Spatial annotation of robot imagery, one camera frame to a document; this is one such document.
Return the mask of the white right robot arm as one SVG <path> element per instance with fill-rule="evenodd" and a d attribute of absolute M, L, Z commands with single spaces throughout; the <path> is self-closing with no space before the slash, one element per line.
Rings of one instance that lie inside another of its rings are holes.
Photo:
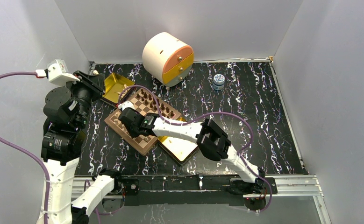
<path fill-rule="evenodd" d="M 118 120 L 131 137 L 166 136 L 195 143 L 205 158 L 230 166 L 247 183 L 248 190 L 240 191 L 243 194 L 259 193 L 265 188 L 264 172 L 234 148 L 226 132 L 212 119 L 183 122 L 157 113 L 142 115 L 128 107 L 122 110 Z"/>

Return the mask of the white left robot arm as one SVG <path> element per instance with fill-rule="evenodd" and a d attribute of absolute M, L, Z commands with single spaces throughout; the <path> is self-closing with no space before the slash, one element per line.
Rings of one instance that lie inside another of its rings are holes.
<path fill-rule="evenodd" d="M 45 97 L 43 112 L 47 119 L 41 157 L 49 176 L 45 180 L 40 224 L 86 224 L 107 194 L 118 194 L 123 189 L 120 172 L 104 168 L 77 199 L 72 198 L 87 118 L 93 102 L 105 94 L 105 89 L 103 74 L 90 76 L 76 71 L 72 81 Z"/>

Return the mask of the gold tin with white pieces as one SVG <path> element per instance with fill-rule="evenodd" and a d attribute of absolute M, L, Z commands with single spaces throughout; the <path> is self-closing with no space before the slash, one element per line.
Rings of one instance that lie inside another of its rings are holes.
<path fill-rule="evenodd" d="M 116 107 L 119 101 L 120 93 L 129 86 L 135 85 L 135 82 L 123 77 L 119 74 L 112 72 L 105 79 L 105 95 L 102 97 L 102 101 Z"/>

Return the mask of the dark chess pieces row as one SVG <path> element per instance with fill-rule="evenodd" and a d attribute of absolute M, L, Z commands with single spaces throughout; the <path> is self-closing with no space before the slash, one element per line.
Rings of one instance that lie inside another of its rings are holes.
<path fill-rule="evenodd" d="M 168 119 L 177 119 L 181 116 L 177 109 L 159 98 L 154 98 L 149 91 L 143 88 L 137 90 L 129 100 L 134 104 L 135 110 L 142 115 L 160 112 L 163 117 Z"/>

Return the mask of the empty gold tin lid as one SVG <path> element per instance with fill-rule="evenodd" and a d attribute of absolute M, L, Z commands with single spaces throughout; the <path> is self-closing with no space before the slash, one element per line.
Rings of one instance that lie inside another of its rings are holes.
<path fill-rule="evenodd" d="M 158 118 L 153 129 L 164 149 L 179 164 L 184 164 L 198 149 L 197 135 L 201 126 L 197 122 Z"/>

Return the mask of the round pastel drawer cabinet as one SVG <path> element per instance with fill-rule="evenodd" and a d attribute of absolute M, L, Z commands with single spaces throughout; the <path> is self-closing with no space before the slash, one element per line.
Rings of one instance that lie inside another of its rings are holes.
<path fill-rule="evenodd" d="M 194 62 L 193 48 L 167 32 L 152 37 L 142 53 L 144 68 L 166 87 L 180 83 Z"/>

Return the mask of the small blue white jar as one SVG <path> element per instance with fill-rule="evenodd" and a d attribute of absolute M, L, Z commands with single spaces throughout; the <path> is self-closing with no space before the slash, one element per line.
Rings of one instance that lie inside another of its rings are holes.
<path fill-rule="evenodd" d="M 215 74 L 212 79 L 212 88 L 216 91 L 222 90 L 225 84 L 225 80 L 226 78 L 223 74 Z"/>

